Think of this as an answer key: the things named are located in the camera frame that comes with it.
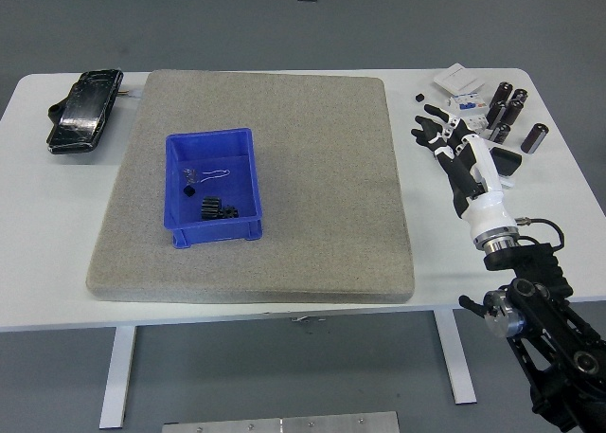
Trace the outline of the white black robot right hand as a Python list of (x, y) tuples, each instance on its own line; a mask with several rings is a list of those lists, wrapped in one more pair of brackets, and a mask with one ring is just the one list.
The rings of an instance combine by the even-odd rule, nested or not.
[(446, 172), (457, 216), (470, 226), (477, 249), (485, 253), (511, 248), (520, 238), (516, 221), (504, 205), (504, 192), (485, 140), (464, 120), (425, 104), (411, 131)]

